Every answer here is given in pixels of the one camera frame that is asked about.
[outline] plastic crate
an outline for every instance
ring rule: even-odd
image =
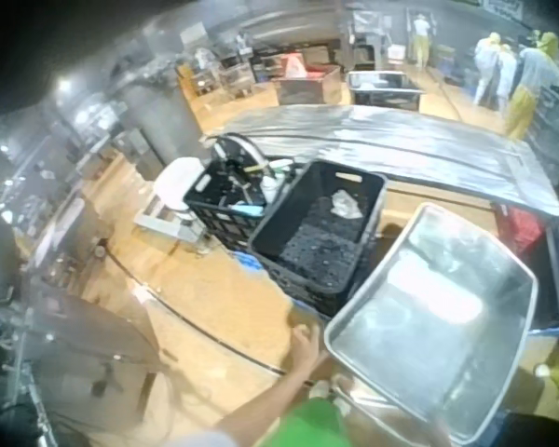
[[[356,199],[360,219],[331,212],[340,190]],[[348,300],[386,191],[381,174],[313,161],[253,232],[249,251],[287,295],[332,317]]]
[[[225,203],[236,203],[241,197],[226,193],[230,189],[231,182],[227,177],[218,174],[218,168],[219,165],[216,162],[211,162],[184,196],[184,203],[228,250],[246,251],[247,241],[252,231],[263,219],[263,215],[252,216],[225,206]],[[292,170],[286,173],[277,196],[280,196],[286,183],[293,179],[294,169],[295,166],[292,164]],[[206,176],[210,177],[209,182],[202,191],[198,191],[197,186],[204,181]],[[254,196],[252,199],[255,203],[267,208],[263,196]]]

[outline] metal tub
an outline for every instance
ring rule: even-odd
[[[325,331],[372,390],[475,441],[517,368],[538,283],[500,241],[424,204]]]
[[[278,94],[278,104],[338,104],[342,101],[342,80],[340,68],[336,65],[312,67],[315,72],[323,72],[322,77],[302,77],[274,80]]]
[[[417,112],[424,93],[403,72],[349,72],[346,83],[352,103],[357,105]]]

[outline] metal frame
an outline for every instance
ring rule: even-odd
[[[163,219],[165,212],[174,212],[166,208],[155,193],[149,198],[148,205],[139,210],[134,216],[134,223],[167,237],[173,237],[189,244],[197,244],[207,232],[207,228],[197,218],[191,220],[191,225],[183,224],[182,217],[174,212],[174,218],[169,221]]]
[[[377,279],[377,277],[383,273],[382,272],[382,269],[383,269],[382,267],[384,267],[391,260],[391,258],[394,256],[394,253],[396,253],[398,251],[400,246],[407,239],[408,235],[415,228],[416,221],[418,220],[418,217],[420,216],[420,214],[425,209],[436,209],[440,212],[444,212],[447,215],[451,215],[455,219],[463,221],[464,224],[466,224],[468,226],[472,226],[477,231],[479,231],[479,232],[483,233],[485,236],[489,237],[497,246],[499,246],[501,249],[503,249],[503,251],[505,251],[526,272],[526,274],[530,278],[532,278],[532,280],[534,281],[534,284],[535,284],[535,287],[533,287],[531,295],[530,295],[530,303],[529,303],[528,311],[527,311],[527,314],[526,314],[525,325],[524,325],[524,329],[522,330],[522,335],[520,337],[520,342],[519,342],[518,347],[517,347],[516,355],[513,358],[513,361],[511,363],[510,372],[508,373],[507,377],[505,378],[505,380],[502,384],[502,387],[501,387],[498,398],[493,403],[493,406],[491,407],[491,409],[487,413],[483,423],[479,426],[479,428],[476,431],[476,433],[474,434],[474,436],[472,436],[470,439],[462,440],[462,439],[459,439],[457,436],[450,435],[451,440],[456,442],[457,444],[467,445],[467,444],[470,444],[470,443],[476,441],[478,439],[478,437],[481,435],[481,433],[484,431],[484,429],[486,428],[488,423],[491,421],[491,419],[495,415],[495,411],[497,410],[499,404],[503,400],[503,398],[505,396],[505,393],[507,392],[507,390],[509,388],[511,379],[513,378],[513,376],[515,374],[515,371],[518,367],[520,357],[522,356],[522,353],[524,352],[525,340],[526,340],[526,337],[528,335],[528,330],[529,330],[529,327],[530,327],[530,323],[532,322],[532,318],[534,317],[534,312],[535,312],[535,309],[536,309],[536,300],[537,300],[537,295],[538,295],[538,292],[539,292],[539,282],[538,282],[536,276],[534,275],[534,273],[532,273],[532,271],[529,270],[517,258],[517,256],[515,256],[511,252],[510,249],[508,249],[500,240],[498,240],[492,234],[484,231],[482,228],[480,228],[479,226],[477,226],[473,223],[469,223],[465,219],[459,217],[458,215],[454,214],[451,211],[446,210],[445,208],[433,205],[431,203],[425,203],[425,204],[420,205],[418,207],[418,209],[416,210],[415,214],[408,221],[408,224],[402,230],[402,233],[400,234],[400,236],[396,239],[395,243],[391,246],[391,248],[389,249],[388,253],[383,258],[383,260],[381,261],[379,266],[374,270],[373,274],[371,274],[371,276],[366,279],[364,284],[362,284],[361,288],[356,292],[355,296],[342,308],[342,310],[340,310],[340,312],[334,317],[334,319],[332,319],[329,322],[329,324],[325,328],[325,333],[324,333],[323,338],[324,338],[325,345],[327,346],[327,349],[329,350],[331,355],[334,358],[338,359],[347,368],[349,368],[368,387],[370,387],[376,393],[378,393],[382,396],[385,396],[389,401],[395,403],[398,407],[402,408],[404,411],[411,414],[413,417],[415,417],[417,419],[420,419],[420,420],[424,420],[424,418],[421,415],[419,415],[417,412],[412,411],[410,408],[407,408],[400,401],[398,401],[397,397],[395,397],[393,395],[390,395],[385,389],[383,389],[382,387],[375,384],[368,376],[366,376],[364,373],[360,372],[358,370],[358,368],[356,367],[356,365],[353,365],[350,361],[348,361],[347,359],[344,359],[338,352],[336,352],[332,347],[332,335],[333,335],[333,332],[337,330],[338,326],[343,324],[342,319],[345,318],[346,316],[350,315],[352,312],[354,312],[356,310],[356,307],[358,305],[360,305],[361,301],[364,300],[366,292],[371,287],[371,284],[373,283],[373,281],[375,279]]]

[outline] metal container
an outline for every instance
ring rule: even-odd
[[[424,93],[402,72],[350,72],[346,83],[358,105],[418,111]]]
[[[424,204],[325,343],[371,389],[469,444],[508,388],[537,292],[534,274],[493,235]]]
[[[166,166],[180,156],[197,156],[201,149],[201,128],[176,77],[174,60],[155,59],[126,73],[113,87],[126,105],[123,127],[140,129]]]
[[[338,104],[342,101],[342,80],[338,66],[316,67],[322,77],[276,79],[278,104]]]

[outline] white protective suit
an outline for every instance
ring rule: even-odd
[[[510,50],[503,50],[499,53],[499,85],[497,87],[497,99],[499,112],[505,115],[507,106],[510,102],[511,87],[518,62]]]
[[[499,42],[501,37],[497,33],[491,33],[486,39],[481,39],[476,44],[474,49],[474,63],[480,72],[481,79],[476,88],[476,95],[474,96],[474,104],[478,105],[486,92],[488,84],[493,78],[493,73],[497,67]]]

